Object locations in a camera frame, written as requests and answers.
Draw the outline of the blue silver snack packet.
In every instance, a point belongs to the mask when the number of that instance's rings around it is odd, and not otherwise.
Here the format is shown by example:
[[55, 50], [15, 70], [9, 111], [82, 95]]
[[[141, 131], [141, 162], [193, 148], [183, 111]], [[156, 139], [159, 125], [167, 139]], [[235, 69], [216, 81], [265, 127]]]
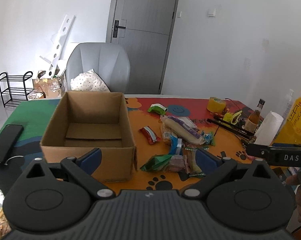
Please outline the blue silver snack packet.
[[174, 135], [170, 136], [170, 155], [183, 155], [182, 146], [183, 143], [181, 138], [177, 138]]

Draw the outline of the purple bread roll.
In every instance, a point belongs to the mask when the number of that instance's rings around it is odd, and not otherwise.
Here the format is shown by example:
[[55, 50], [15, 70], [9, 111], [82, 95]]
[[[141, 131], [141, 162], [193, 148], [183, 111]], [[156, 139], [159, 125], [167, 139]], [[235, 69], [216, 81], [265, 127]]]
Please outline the purple bread roll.
[[193, 128], [190, 128], [184, 121], [171, 115], [162, 115], [160, 118], [165, 126], [190, 144], [203, 145], [205, 143], [204, 137]]

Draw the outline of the green snack bag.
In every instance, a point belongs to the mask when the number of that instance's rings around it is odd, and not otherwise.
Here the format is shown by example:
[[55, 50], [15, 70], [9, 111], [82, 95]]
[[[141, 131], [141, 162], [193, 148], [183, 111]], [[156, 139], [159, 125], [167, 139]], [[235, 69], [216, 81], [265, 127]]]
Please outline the green snack bag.
[[154, 155], [140, 169], [145, 172], [161, 171], [169, 164], [171, 158], [170, 154]]

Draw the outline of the red white snack packet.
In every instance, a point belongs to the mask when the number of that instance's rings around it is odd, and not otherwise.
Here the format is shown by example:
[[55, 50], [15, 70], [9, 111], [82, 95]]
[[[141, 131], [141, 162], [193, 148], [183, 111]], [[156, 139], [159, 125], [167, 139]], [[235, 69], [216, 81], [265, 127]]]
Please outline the red white snack packet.
[[150, 145], [160, 141], [160, 138], [149, 126], [140, 128], [139, 132], [147, 139]]

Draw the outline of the white paper cup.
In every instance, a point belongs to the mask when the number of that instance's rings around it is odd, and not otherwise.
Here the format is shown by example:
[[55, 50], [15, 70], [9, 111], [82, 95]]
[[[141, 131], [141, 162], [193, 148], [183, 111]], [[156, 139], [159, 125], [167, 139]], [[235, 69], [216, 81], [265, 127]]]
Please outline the white paper cup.
[[283, 117], [278, 113], [270, 111], [255, 133], [254, 144], [269, 146], [277, 134]]

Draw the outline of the black folded tripod rods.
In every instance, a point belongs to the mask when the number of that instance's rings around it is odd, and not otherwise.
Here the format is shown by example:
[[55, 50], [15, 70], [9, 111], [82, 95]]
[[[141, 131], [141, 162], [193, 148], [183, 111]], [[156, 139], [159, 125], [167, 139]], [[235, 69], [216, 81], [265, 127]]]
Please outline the black folded tripod rods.
[[236, 125], [233, 125], [215, 116], [213, 117], [213, 119], [207, 118], [206, 121], [211, 124], [215, 124], [218, 127], [222, 127], [223, 129], [226, 129], [227, 131], [247, 140], [251, 139], [254, 136], [252, 132], [249, 132], [243, 128], [239, 128]]

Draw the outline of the brown glass bottle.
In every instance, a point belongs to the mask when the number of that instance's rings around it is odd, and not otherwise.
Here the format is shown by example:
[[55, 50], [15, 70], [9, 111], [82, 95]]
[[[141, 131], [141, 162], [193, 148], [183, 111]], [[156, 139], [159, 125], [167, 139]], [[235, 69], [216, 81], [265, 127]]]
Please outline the brown glass bottle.
[[254, 110], [254, 112], [252, 114], [249, 115], [249, 117], [247, 118], [247, 120], [245, 122], [244, 129], [246, 131], [255, 133], [255, 130], [259, 124], [259, 120], [261, 117], [261, 111], [262, 111], [264, 104], [265, 104], [265, 101], [263, 99], [260, 99], [256, 109]]

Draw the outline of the yellow plastic clip toy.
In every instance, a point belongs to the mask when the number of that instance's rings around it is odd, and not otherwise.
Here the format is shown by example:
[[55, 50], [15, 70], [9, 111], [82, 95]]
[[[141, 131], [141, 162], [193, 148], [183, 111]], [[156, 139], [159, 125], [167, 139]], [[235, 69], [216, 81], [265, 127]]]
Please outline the yellow plastic clip toy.
[[226, 112], [223, 117], [223, 121], [226, 121], [232, 125], [236, 125], [242, 115], [242, 111], [236, 113]]

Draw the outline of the black smartphone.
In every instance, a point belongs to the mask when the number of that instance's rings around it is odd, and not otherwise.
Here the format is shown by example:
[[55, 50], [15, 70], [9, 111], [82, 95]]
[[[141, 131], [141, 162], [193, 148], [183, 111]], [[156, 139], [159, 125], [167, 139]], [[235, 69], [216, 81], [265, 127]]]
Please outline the black smartphone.
[[8, 124], [3, 128], [0, 133], [0, 164], [8, 159], [23, 130], [22, 125], [16, 124]]

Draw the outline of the open cardboard box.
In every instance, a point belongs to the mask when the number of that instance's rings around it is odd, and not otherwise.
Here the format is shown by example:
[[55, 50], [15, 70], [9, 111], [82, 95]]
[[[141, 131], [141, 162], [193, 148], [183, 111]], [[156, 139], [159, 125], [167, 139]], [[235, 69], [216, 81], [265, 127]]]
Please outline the open cardboard box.
[[49, 163], [84, 156], [94, 148], [101, 156], [92, 176], [101, 182], [126, 181], [137, 169], [137, 147], [125, 96], [116, 92], [70, 91], [57, 105], [40, 147]]

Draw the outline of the brown cardboard box on floor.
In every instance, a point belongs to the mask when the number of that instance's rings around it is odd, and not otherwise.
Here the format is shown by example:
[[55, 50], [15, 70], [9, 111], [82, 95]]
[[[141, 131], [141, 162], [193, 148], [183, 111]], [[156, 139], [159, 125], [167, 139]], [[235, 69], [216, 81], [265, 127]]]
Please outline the brown cardboard box on floor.
[[53, 77], [51, 79], [33, 79], [33, 89], [42, 93], [44, 98], [61, 98], [65, 93], [65, 77]]

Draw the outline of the black metal shoe rack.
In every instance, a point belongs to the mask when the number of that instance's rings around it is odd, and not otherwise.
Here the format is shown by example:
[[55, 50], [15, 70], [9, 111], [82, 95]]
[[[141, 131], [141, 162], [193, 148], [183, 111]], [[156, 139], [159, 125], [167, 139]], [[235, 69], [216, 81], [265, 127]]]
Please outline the black metal shoe rack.
[[21, 102], [29, 100], [28, 96], [33, 88], [27, 87], [27, 84], [32, 77], [32, 71], [25, 72], [23, 75], [0, 73], [0, 97], [4, 108], [17, 107]]

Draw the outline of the white dotted pillow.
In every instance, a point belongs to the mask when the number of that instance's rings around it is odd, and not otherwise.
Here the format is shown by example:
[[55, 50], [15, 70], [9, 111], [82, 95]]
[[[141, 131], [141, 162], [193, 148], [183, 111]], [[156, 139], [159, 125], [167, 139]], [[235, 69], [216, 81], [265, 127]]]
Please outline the white dotted pillow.
[[110, 92], [106, 83], [95, 73], [93, 69], [80, 73], [70, 80], [70, 90], [72, 91], [91, 91], [91, 92]]

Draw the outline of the white perforated board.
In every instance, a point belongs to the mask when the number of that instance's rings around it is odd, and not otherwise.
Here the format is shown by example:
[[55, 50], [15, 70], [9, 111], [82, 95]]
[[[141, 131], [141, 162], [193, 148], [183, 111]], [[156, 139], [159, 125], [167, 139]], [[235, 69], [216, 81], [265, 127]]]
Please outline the white perforated board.
[[49, 65], [44, 70], [44, 74], [40, 77], [40, 79], [50, 79], [54, 77], [58, 64], [62, 62], [61, 56], [64, 52], [64, 46], [68, 41], [69, 34], [71, 33], [71, 29], [75, 18], [75, 15], [66, 14], [64, 16], [60, 28], [58, 29], [58, 32], [52, 35], [51, 41], [54, 45], [52, 49], [52, 59], [49, 60], [45, 57], [40, 56], [40, 58], [43, 59]]

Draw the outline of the white wall switch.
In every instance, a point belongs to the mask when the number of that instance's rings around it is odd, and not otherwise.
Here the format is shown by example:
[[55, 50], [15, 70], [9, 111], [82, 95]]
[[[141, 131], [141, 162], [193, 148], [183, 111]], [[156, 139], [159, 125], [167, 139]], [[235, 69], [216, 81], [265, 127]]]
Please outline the white wall switch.
[[207, 11], [207, 16], [208, 17], [215, 17], [216, 16], [216, 9], [215, 8], [212, 8], [212, 9], [208, 9]]

